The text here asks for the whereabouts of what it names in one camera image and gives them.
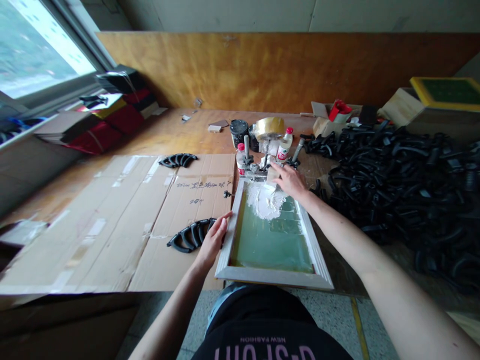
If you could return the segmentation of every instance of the window frame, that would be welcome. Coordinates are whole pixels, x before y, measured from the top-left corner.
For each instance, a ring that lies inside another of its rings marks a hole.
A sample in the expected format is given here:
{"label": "window frame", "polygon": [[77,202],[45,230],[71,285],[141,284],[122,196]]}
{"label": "window frame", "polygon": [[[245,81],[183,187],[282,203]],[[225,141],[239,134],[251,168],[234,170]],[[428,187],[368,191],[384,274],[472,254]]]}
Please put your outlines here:
{"label": "window frame", "polygon": [[12,116],[11,109],[15,109],[18,112],[18,116],[26,114],[35,116],[45,111],[51,111],[55,107],[61,107],[65,103],[77,98],[79,93],[100,88],[99,85],[96,86],[95,75],[102,74],[113,68],[112,63],[102,54],[102,51],[95,45],[90,35],[75,19],[75,16],[63,0],[39,1],[51,13],[75,45],[78,46],[96,71],[19,98],[11,98],[0,91],[0,101],[9,108],[9,110],[0,109],[1,118]]}

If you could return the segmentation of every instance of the red box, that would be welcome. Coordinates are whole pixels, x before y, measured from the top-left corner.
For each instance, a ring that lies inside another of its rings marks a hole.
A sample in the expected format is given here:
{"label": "red box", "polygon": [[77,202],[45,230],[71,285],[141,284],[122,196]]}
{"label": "red box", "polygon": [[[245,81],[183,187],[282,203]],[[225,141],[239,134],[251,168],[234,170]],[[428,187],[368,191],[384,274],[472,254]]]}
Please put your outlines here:
{"label": "red box", "polygon": [[109,149],[121,138],[121,132],[101,121],[65,146],[83,153],[98,155]]}
{"label": "red box", "polygon": [[123,100],[125,100],[127,104],[137,104],[145,99],[148,95],[150,95],[150,90],[144,87],[143,89],[132,92],[131,94],[123,95]]}
{"label": "red box", "polygon": [[127,105],[111,113],[103,120],[122,134],[128,135],[133,133],[144,122],[144,117],[135,110],[133,105]]}

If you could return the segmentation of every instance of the wooden tabletop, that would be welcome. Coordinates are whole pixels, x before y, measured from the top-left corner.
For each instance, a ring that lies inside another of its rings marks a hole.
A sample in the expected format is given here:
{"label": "wooden tabletop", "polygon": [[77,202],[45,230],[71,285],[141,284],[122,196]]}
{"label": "wooden tabletop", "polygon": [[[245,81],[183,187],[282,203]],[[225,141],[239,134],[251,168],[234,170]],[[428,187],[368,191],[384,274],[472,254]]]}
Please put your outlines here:
{"label": "wooden tabletop", "polygon": [[[182,115],[188,115],[191,119],[183,122]],[[280,116],[284,119],[286,127],[293,128],[293,148],[297,146],[300,134],[309,135],[312,133],[315,122],[313,117],[296,114],[170,109],[160,116],[151,116],[135,134],[126,137],[115,148],[102,155],[86,156],[73,164],[10,215],[2,219],[2,223],[7,224],[32,217],[37,221],[52,222],[115,155],[234,153],[236,149],[232,143],[230,129],[224,127],[220,133],[210,133],[207,130],[209,124],[223,119],[228,122],[234,119],[242,119],[251,125],[269,116]],[[253,153],[253,155],[255,162],[258,162],[261,158],[260,154]],[[316,179],[320,179],[322,186],[330,194],[330,187],[327,185],[327,173],[331,168],[337,166],[337,163],[320,155],[307,155],[304,151],[300,153],[299,160],[301,165],[298,170],[305,175],[307,185],[311,186],[315,184]],[[367,297],[368,294],[357,274],[325,238],[317,224],[314,221],[312,221],[312,224],[335,286],[334,292],[360,298]],[[416,273],[412,267],[412,253],[401,243],[385,246],[384,250],[444,309],[480,314],[476,299],[459,295],[444,281]]]}

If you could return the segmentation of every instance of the floor tile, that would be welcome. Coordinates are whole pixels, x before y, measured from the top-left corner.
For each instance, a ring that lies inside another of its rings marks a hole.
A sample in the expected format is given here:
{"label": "floor tile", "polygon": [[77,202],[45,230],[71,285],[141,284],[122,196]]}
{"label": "floor tile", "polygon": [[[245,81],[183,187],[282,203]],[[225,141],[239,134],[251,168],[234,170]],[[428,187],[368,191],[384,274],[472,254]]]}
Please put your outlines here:
{"label": "floor tile", "polygon": [[172,292],[144,292],[140,299],[140,308],[128,330],[129,335],[142,337],[162,311]]}
{"label": "floor tile", "polygon": [[127,335],[121,344],[120,350],[116,355],[115,360],[127,360],[139,343],[140,338],[133,335]]}
{"label": "floor tile", "polygon": [[350,297],[299,288],[284,289],[301,300],[317,326],[337,340],[353,359],[363,359]]}
{"label": "floor tile", "polygon": [[370,360],[397,360],[399,356],[371,300],[357,299]]}
{"label": "floor tile", "polygon": [[190,325],[183,340],[182,349],[197,351],[204,341],[210,311],[221,290],[202,291],[191,316]]}
{"label": "floor tile", "polygon": [[192,356],[195,354],[195,351],[190,351],[187,349],[180,349],[176,360],[190,360]]}

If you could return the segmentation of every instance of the person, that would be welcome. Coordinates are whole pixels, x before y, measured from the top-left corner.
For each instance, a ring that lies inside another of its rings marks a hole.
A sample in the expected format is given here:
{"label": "person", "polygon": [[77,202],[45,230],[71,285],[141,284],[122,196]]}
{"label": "person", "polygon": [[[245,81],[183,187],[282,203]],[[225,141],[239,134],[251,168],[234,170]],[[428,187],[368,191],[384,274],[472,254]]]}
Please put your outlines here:
{"label": "person", "polygon": [[[281,176],[276,183],[308,211],[358,274],[401,359],[480,359],[480,347],[376,243],[308,191],[295,169],[272,167]],[[176,359],[231,215],[212,226],[130,359]],[[220,298],[193,359],[351,359],[302,303],[279,287],[234,283]]]}

